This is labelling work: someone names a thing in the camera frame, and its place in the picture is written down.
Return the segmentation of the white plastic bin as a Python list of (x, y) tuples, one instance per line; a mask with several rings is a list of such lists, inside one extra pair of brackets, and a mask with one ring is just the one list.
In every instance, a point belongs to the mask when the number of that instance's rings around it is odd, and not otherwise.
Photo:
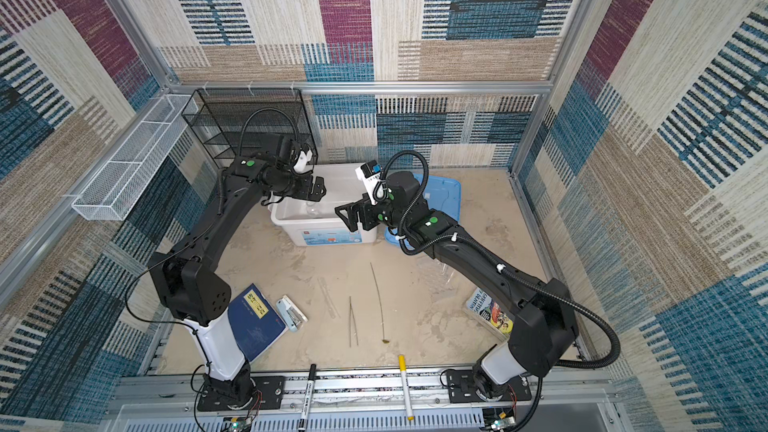
[[(357, 179), (355, 169), (359, 164), (317, 165), (314, 175), (323, 177), (327, 193), (320, 202), (286, 198), (269, 206), (271, 220), (299, 247), (323, 245), (354, 245), (374, 243), (377, 229), (350, 232), (335, 214), (337, 206), (355, 202), (366, 194), (363, 183)], [(321, 217), (312, 219), (306, 214), (306, 206), (316, 204)]]

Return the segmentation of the metal tweezers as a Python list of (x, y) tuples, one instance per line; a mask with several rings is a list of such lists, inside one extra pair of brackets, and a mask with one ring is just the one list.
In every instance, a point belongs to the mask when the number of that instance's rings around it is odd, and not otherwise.
[(356, 321), (352, 297), (349, 297), (348, 333), (349, 333), (349, 347), (352, 347), (353, 345), (358, 347), (359, 333), (358, 333), (358, 327), (357, 327), (357, 321)]

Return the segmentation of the long metal spatula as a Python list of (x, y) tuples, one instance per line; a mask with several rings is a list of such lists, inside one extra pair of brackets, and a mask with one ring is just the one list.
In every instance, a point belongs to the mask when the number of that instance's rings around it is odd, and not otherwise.
[(375, 291), (376, 291), (377, 304), (378, 304), (378, 309), (379, 309), (380, 328), (381, 328), (381, 341), (382, 341), (383, 344), (389, 344), (390, 340), (389, 340), (389, 338), (387, 336), (387, 333), (386, 333), (386, 323), (385, 323), (385, 317), (384, 317), (383, 302), (382, 302), (382, 296), (381, 296), (381, 290), (380, 290), (378, 278), (376, 276), (376, 272), (375, 272), (375, 268), (373, 266), (373, 263), (370, 262), (369, 265), (370, 265), (371, 275), (372, 275), (372, 279), (373, 279), (373, 283), (374, 283), (374, 287), (375, 287)]

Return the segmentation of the white ceramic dish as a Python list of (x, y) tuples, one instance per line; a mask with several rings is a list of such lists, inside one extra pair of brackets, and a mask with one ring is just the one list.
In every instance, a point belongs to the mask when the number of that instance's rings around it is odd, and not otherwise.
[(310, 166), (312, 165), (313, 160), (313, 151), (311, 149), (304, 150), (302, 149), (299, 152), (298, 158), (296, 159), (293, 170), (296, 174), (304, 174), (307, 173), (310, 169)]

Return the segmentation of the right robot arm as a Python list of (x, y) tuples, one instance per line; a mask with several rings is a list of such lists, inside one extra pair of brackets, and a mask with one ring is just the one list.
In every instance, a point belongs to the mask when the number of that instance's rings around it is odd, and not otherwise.
[(473, 382), (484, 400), (496, 400), (515, 377), (545, 377), (579, 334), (567, 287), (538, 280), (502, 260), (445, 212), (430, 206), (413, 173), (394, 173), (382, 198), (365, 193), (335, 208), (347, 228), (395, 228), (410, 254), (421, 253), (458, 271), (478, 286), (512, 322), (504, 344), (489, 349), (473, 366)]

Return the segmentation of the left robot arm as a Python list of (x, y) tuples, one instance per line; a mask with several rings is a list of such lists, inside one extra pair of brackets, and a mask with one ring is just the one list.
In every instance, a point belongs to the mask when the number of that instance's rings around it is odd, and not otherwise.
[(313, 158), (309, 144), (288, 136), (258, 139), (219, 170), (216, 199), (192, 231), (149, 261), (161, 304), (188, 328), (203, 358), (204, 392), (229, 408), (249, 404), (255, 385), (228, 318), (232, 290), (216, 273), (220, 258), (253, 207), (271, 197), (318, 202), (325, 196), (323, 178), (312, 172)]

